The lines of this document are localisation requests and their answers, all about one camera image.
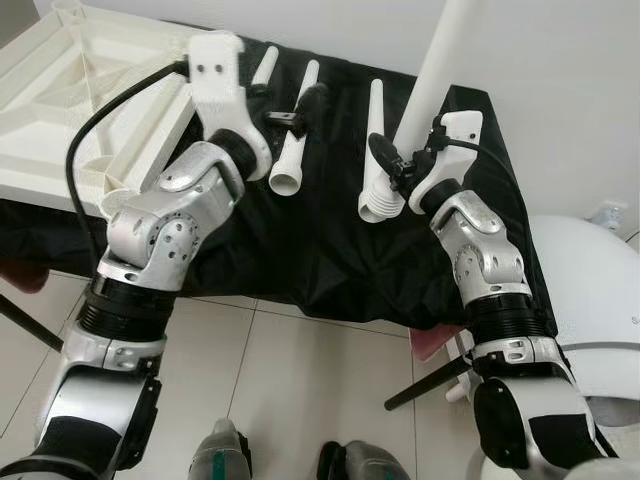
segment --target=ribbed white pipe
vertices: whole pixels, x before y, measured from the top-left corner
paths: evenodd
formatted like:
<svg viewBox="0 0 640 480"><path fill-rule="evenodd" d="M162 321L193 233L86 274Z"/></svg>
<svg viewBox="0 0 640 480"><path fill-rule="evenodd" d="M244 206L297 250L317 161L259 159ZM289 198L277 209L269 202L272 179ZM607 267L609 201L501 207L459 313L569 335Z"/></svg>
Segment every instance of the ribbed white pipe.
<svg viewBox="0 0 640 480"><path fill-rule="evenodd" d="M409 159L421 150L434 117L453 83L461 46L483 0L447 0L431 45L413 86L393 144L402 158ZM391 218L400 214L404 199L391 191L388 176L382 172L369 194L369 209L374 215Z"/></svg>
<svg viewBox="0 0 640 480"><path fill-rule="evenodd" d="M251 80L251 85L269 85L269 79L271 78L271 74L273 73L273 69L276 66L276 62L278 61L278 55L280 52L274 46L267 48L267 51L262 57L262 61L256 70L256 73L253 75L253 80Z"/></svg>
<svg viewBox="0 0 640 480"><path fill-rule="evenodd" d="M382 80L375 79L371 82L371 91L369 94L369 120L367 122L367 140L366 151L364 155L364 176L362 179L362 192L358 197L358 214L365 222L378 223L385 218L376 215L369 208L369 197L373 187L373 183L380 174L384 174L382 167L376 162L369 148L369 135L379 133L384 135L384 90Z"/></svg>
<svg viewBox="0 0 640 480"><path fill-rule="evenodd" d="M304 72L298 100L304 95L307 88L313 86L318 81L318 71L320 64L316 60L311 60L307 64L307 70ZM280 158L273 164L271 175L269 176L269 185L278 195L289 197L300 190L302 183L302 154L304 153L304 145L307 136L297 139L291 132L287 132L282 146Z"/></svg>

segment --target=black cloth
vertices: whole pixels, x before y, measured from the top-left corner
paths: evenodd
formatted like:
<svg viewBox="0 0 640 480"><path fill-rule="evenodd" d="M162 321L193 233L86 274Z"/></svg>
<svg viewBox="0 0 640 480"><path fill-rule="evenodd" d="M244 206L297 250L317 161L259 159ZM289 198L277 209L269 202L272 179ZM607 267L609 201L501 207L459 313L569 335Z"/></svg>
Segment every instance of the black cloth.
<svg viewBox="0 0 640 480"><path fill-rule="evenodd" d="M267 44L245 40L241 83L249 85ZM267 178L249 183L232 218L203 243L192 262L183 295L252 295L295 303L306 314L354 322L383 318L418 329L463 323L464 313L449 258L409 208L391 220L368 224L357 213L362 189L369 86L384 82L385 132L393 137L415 77L278 46L280 56L268 97L250 98L254 123L277 159L284 134L268 128L262 114L290 111L307 62L320 62L319 81L329 98L323 121L308 135L302 188L292 197L271 192ZM487 93L454 86L443 112L480 110L481 144L511 168ZM201 139L194 117L173 158ZM504 220L510 240L524 251L525 232L504 173L479 154L465 187L474 189ZM105 223L93 220L104 246ZM0 201L0 256L37 262L90 276L87 243L72 213ZM550 310L540 267L536 300ZM553 332L555 325L550 323Z"/></svg>

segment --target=tiled floor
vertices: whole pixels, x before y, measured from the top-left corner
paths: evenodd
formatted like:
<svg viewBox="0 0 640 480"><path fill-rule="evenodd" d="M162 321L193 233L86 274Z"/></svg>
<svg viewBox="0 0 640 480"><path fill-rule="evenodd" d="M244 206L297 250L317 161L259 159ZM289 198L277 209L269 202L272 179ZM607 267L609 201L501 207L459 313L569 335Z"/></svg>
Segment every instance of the tiled floor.
<svg viewBox="0 0 640 480"><path fill-rule="evenodd" d="M74 318L86 280L53 275L37 295L9 295L51 329ZM386 398L414 374L407 331L397 325L313 320L297 308L246 297L180 299L167 330L159 416L142 463L117 478L187 478L191 456L216 418L248 436L254 478L314 478L323 442L367 440L391 451L411 478L466 478L478 440L469 405L444 387L394 412ZM57 365L0 318L0 464L30 453L33 418Z"/></svg>

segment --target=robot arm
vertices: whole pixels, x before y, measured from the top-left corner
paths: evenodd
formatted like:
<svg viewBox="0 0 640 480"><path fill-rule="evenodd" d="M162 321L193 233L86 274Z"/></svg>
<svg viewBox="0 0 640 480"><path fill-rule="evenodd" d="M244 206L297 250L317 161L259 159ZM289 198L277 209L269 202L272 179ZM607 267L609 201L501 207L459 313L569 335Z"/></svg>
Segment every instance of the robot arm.
<svg viewBox="0 0 640 480"><path fill-rule="evenodd" d="M372 134L369 145L392 188L416 214L431 217L429 227L451 259L475 342L463 360L483 380L472 392L482 449L525 480L559 480L602 454L587 403L534 314L520 252L502 220L461 187L477 152L449 142L478 145L481 125L479 112L436 119L428 143L435 147L410 161L380 135Z"/></svg>
<svg viewBox="0 0 640 480"><path fill-rule="evenodd" d="M238 86L242 42L221 32L190 45L205 139L110 220L109 247L62 350L36 449L2 470L24 480L111 479L141 459L155 416L165 327L202 240L231 216L271 152Z"/></svg>

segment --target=white plastic pipe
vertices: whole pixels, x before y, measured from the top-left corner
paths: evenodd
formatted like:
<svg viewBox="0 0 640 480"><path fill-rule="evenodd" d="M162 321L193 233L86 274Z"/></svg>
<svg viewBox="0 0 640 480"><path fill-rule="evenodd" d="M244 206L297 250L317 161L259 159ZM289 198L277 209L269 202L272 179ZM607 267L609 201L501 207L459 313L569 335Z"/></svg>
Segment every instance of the white plastic pipe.
<svg viewBox="0 0 640 480"><path fill-rule="evenodd" d="M409 159L413 152L424 148L433 119L453 83L461 46L483 3L483 0L447 0L393 140L402 158ZM382 172L373 186L368 204L371 212L384 218L399 215L405 201L391 191L388 175Z"/></svg>
<svg viewBox="0 0 640 480"><path fill-rule="evenodd" d="M278 55L280 52L274 46L267 48L267 51L262 57L262 61L256 70L256 73L253 75L253 80L251 80L251 85L269 85L269 79L271 78L271 74L273 73L273 69L276 66L276 62L278 61Z"/></svg>
<svg viewBox="0 0 640 480"><path fill-rule="evenodd" d="M307 70L304 72L304 78L298 93L298 101L307 88L316 84L319 70L320 64L316 60L311 60L307 64ZM289 197L300 190L300 184L302 183L302 154L304 153L306 140L306 135L298 140L293 133L287 132L280 158L273 164L271 175L269 176L271 190L278 195Z"/></svg>
<svg viewBox="0 0 640 480"><path fill-rule="evenodd" d="M376 215L369 208L371 190L374 188L373 183L380 174L384 174L382 167L376 162L369 148L369 135L379 133L384 135L384 90L382 80L375 79L371 82L371 91L369 94L369 120L367 122L367 140L364 155L364 178L362 180L362 192L358 197L358 214L365 222L378 223L384 220L384 217Z"/></svg>

